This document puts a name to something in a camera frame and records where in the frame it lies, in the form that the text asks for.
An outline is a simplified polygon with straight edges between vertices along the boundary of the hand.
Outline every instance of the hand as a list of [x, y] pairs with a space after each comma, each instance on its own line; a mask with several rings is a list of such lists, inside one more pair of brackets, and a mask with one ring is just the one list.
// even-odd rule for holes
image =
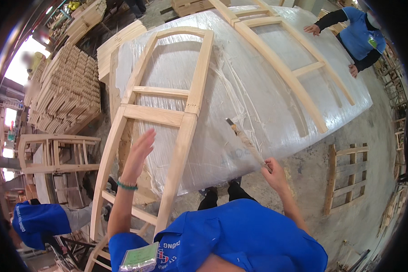
[[304, 32], [313, 33], [313, 36], [320, 36], [320, 28], [316, 24], [304, 27]]
[[285, 178], [285, 173], [283, 167], [277, 163], [275, 158], [268, 158], [265, 160], [265, 163], [272, 169], [272, 174], [269, 171], [262, 167], [261, 173], [265, 177], [267, 183], [278, 193], [284, 194], [289, 192], [287, 180]]
[[357, 69], [357, 67], [356, 67], [355, 65], [353, 65], [353, 64], [349, 65], [349, 72], [351, 72], [351, 75], [352, 75], [354, 78], [357, 78], [358, 69]]
[[153, 151], [152, 144], [154, 143], [155, 136], [156, 132], [154, 128], [151, 128], [142, 134], [133, 144], [124, 165], [124, 172], [121, 176], [122, 183], [130, 186], [136, 184], [137, 178], [142, 173], [145, 158]]

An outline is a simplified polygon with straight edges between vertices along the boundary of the black sleeve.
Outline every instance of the black sleeve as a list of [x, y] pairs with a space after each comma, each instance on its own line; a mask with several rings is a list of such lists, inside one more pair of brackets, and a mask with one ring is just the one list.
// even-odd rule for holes
[[44, 244], [47, 243], [47, 244], [49, 244], [50, 246], [54, 247], [54, 249], [55, 249], [58, 253], [60, 253], [60, 255], [63, 254], [62, 249], [60, 248], [60, 246], [59, 246], [59, 244], [57, 243], [56, 239], [55, 239], [52, 235], [50, 235], [49, 233], [42, 233], [42, 234], [41, 234], [41, 239], [42, 239], [42, 242], [43, 242]]
[[30, 204], [31, 204], [31, 205], [41, 205], [41, 203], [39, 202], [38, 199], [31, 199], [31, 200], [30, 200]]
[[372, 66], [379, 59], [379, 57], [381, 57], [381, 53], [376, 49], [372, 49], [367, 56], [365, 56], [365, 58], [355, 63], [355, 67], [357, 68], [358, 72], [361, 72], [365, 68]]
[[344, 22], [348, 16], [343, 10], [336, 10], [326, 14], [319, 21], [315, 23], [320, 28], [320, 31], [339, 22]]

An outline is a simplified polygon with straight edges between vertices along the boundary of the wooden chair frame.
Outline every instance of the wooden chair frame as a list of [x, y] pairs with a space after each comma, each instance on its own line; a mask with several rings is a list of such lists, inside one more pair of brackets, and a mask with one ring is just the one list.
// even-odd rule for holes
[[[203, 38], [190, 90], [139, 86], [157, 41], [176, 34], [190, 34]], [[93, 199], [94, 204], [90, 226], [90, 237], [92, 240], [97, 238], [103, 199], [111, 203], [115, 201], [115, 196], [108, 193], [105, 188], [127, 118], [179, 127], [158, 216], [148, 214], [136, 207], [133, 207], [131, 212], [133, 216], [154, 225], [156, 227], [155, 233], [166, 228], [171, 213], [171, 206], [174, 198], [177, 196], [180, 179], [185, 169], [190, 145], [195, 133], [197, 118], [201, 109], [213, 37], [214, 34], [212, 30], [202, 30], [196, 27], [174, 27], [155, 32], [150, 36], [144, 51], [131, 73], [125, 95], [121, 101], [121, 106], [118, 108], [114, 121], [112, 122], [112, 127], [104, 147]], [[180, 112], [134, 105], [136, 93], [168, 97], [187, 97], [186, 108], [184, 112]]]
[[[312, 101], [310, 95], [297, 79], [299, 76], [324, 67], [330, 74], [334, 82], [337, 84], [337, 86], [342, 90], [349, 103], [352, 106], [355, 105], [355, 102], [348, 89], [343, 84], [342, 79], [332, 69], [326, 58], [323, 57], [323, 55], [309, 40], [304, 37], [302, 33], [292, 27], [289, 23], [287, 23], [268, 4], [266, 4], [262, 0], [253, 0], [257, 5], [260, 6], [260, 8], [233, 12], [219, 0], [209, 1], [230, 23], [230, 25], [233, 26], [234, 29], [237, 30], [240, 35], [242, 35], [248, 42], [250, 42], [250, 44], [254, 46], [263, 55], [263, 57], [267, 59], [272, 67], [280, 74], [283, 80], [294, 91], [298, 99], [302, 102], [320, 133], [325, 133], [328, 128], [326, 127], [325, 121], [323, 120], [322, 115], [317, 109], [316, 105]], [[240, 17], [258, 14], [266, 14], [268, 15], [268, 17], [247, 19], [243, 21], [240, 20]], [[281, 24], [285, 30], [287, 30], [292, 36], [294, 36], [294, 38], [298, 40], [299, 43], [301, 43], [317, 59], [317, 62], [296, 69], [294, 71], [290, 70], [289, 67], [283, 63], [282, 59], [266, 43], [264, 43], [264, 41], [254, 31], [251, 30], [251, 27], [259, 27], [269, 24]]]
[[[326, 187], [325, 195], [325, 207], [323, 210], [324, 215], [333, 214], [340, 212], [341, 210], [353, 206], [354, 204], [359, 203], [365, 198], [365, 185], [367, 183], [367, 152], [369, 147], [367, 143], [364, 143], [362, 147], [357, 147], [357, 144], [351, 144], [351, 148], [336, 151], [335, 144], [329, 145], [329, 168], [328, 168], [328, 184]], [[357, 163], [357, 153], [363, 153], [363, 161]], [[349, 155], [350, 164], [337, 166], [337, 157]], [[358, 172], [362, 172], [361, 181], [355, 183], [355, 175]], [[347, 177], [348, 176], [348, 186], [335, 189], [335, 180], [338, 177]], [[353, 199], [353, 193], [355, 190], [360, 191], [359, 197]], [[345, 204], [340, 205], [335, 208], [332, 207], [332, 201], [334, 197], [346, 194]]]
[[[65, 135], [65, 134], [22, 134], [18, 145], [18, 159], [21, 166], [21, 171], [24, 174], [34, 173], [68, 173], [77, 171], [92, 171], [99, 168], [99, 164], [89, 164], [87, 157], [86, 145], [95, 145], [101, 141], [101, 138]], [[43, 163], [34, 164], [27, 163], [24, 160], [24, 151], [29, 143], [41, 143], [43, 146]], [[60, 164], [59, 160], [59, 144], [74, 145], [75, 164]]]

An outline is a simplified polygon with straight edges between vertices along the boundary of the arched wooden frame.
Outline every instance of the arched wooden frame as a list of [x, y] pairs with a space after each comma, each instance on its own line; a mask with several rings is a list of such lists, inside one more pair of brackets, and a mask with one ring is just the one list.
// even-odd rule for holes
[[[320, 133], [325, 133], [328, 128], [326, 127], [321, 113], [319, 112], [310, 95], [304, 89], [297, 77], [318, 68], [324, 67], [330, 74], [333, 81], [342, 90], [349, 103], [352, 106], [355, 105], [355, 102], [348, 89], [343, 84], [342, 79], [332, 69], [326, 58], [323, 57], [323, 55], [316, 49], [313, 44], [310, 43], [310, 41], [308, 41], [301, 33], [299, 33], [298, 30], [288, 24], [268, 4], [266, 4], [262, 0], [253, 0], [257, 5], [260, 6], [260, 8], [233, 12], [219, 0], [209, 1], [230, 23], [230, 25], [233, 26], [234, 29], [237, 30], [240, 35], [242, 35], [248, 42], [250, 42], [251, 45], [254, 46], [263, 55], [263, 57], [267, 59], [272, 67], [281, 75], [283, 80], [294, 91], [298, 99], [302, 102]], [[268, 17], [247, 19], [243, 21], [239, 19], [240, 17], [258, 14], [267, 14]], [[281, 58], [254, 31], [251, 30], [251, 27], [259, 27], [268, 24], [281, 24], [285, 30], [287, 30], [292, 36], [294, 36], [295, 39], [298, 40], [317, 59], [317, 62], [296, 69], [294, 71], [290, 70], [290, 68], [284, 64]]]
[[[18, 159], [24, 174], [34, 173], [68, 173], [97, 170], [99, 164], [89, 164], [86, 145], [95, 145], [101, 138], [65, 135], [65, 134], [22, 134], [18, 144]], [[33, 164], [24, 160], [24, 150], [29, 143], [40, 143], [43, 146], [43, 163]], [[61, 165], [59, 161], [59, 144], [71, 144], [74, 147], [75, 164]]]
[[[139, 86], [157, 40], [177, 34], [191, 34], [203, 38], [190, 90]], [[133, 207], [131, 212], [133, 216], [156, 226], [155, 233], [166, 228], [171, 214], [171, 206], [174, 198], [177, 196], [180, 179], [185, 169], [190, 145], [195, 133], [197, 118], [201, 109], [213, 44], [213, 36], [214, 34], [212, 30], [202, 30], [196, 27], [174, 27], [156, 32], [149, 38], [144, 51], [131, 73], [125, 95], [121, 101], [121, 106], [112, 122], [112, 127], [104, 147], [93, 199], [94, 204], [90, 226], [90, 237], [92, 240], [95, 240], [97, 237], [103, 199], [106, 199], [111, 203], [114, 203], [115, 201], [115, 196], [108, 193], [105, 188], [127, 118], [179, 127], [158, 216], [156, 217], [148, 214], [136, 207]], [[184, 112], [180, 112], [134, 105], [136, 93], [169, 97], [187, 97], [186, 108]]]

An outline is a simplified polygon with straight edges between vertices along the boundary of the concrete floor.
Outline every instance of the concrete floor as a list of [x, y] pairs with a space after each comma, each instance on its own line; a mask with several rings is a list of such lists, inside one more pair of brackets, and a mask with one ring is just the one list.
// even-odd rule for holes
[[[266, 0], [266, 2], [272, 5], [276, 1]], [[152, 2], [147, 9], [146, 17], [142, 19], [143, 24], [149, 28], [163, 24], [165, 20], [174, 17], [173, 12], [160, 15], [160, 11], [169, 6], [169, 0]], [[324, 8], [332, 11], [333, 7], [336, 9], [332, 3], [326, 3]], [[395, 188], [392, 171], [396, 140], [392, 127], [392, 110], [382, 83], [376, 79], [373, 68], [364, 70], [359, 76], [364, 79], [370, 91], [373, 106], [325, 139], [281, 161], [312, 236], [323, 245], [328, 254], [327, 270], [335, 269], [337, 261], [345, 262], [349, 248], [343, 246], [343, 240], [348, 240], [359, 252], [370, 249], [371, 253], [368, 255], [370, 258], [386, 245], [391, 235], [390, 230], [393, 229], [395, 223], [393, 220], [382, 240], [381, 237], [376, 238], [382, 213]], [[104, 149], [110, 129], [108, 96], [107, 98], [102, 96], [102, 100], [104, 116], [91, 124], [84, 132], [84, 135], [102, 138], [100, 151]], [[335, 144], [337, 150], [342, 150], [349, 148], [349, 145], [354, 143], [359, 146], [367, 143], [370, 149], [367, 167], [368, 182], [365, 188], [366, 198], [340, 213], [323, 216], [328, 146]], [[99, 160], [100, 157], [101, 153], [98, 152], [95, 158]], [[117, 162], [114, 164], [112, 173], [116, 171]], [[225, 184], [218, 188], [218, 205], [228, 202], [227, 187]], [[283, 213], [281, 200], [268, 186], [260, 172], [244, 176], [242, 187], [263, 206]], [[202, 199], [203, 197], [198, 192], [178, 197], [174, 205], [173, 218], [178, 217], [182, 212], [196, 210]], [[143, 209], [157, 215], [159, 204], [159, 202], [149, 204]], [[143, 223], [137, 219], [133, 221], [134, 228], [142, 225]], [[153, 228], [149, 228], [144, 237], [148, 242], [152, 238], [153, 231]], [[354, 263], [358, 258], [358, 255], [352, 253], [348, 258], [348, 264]]]

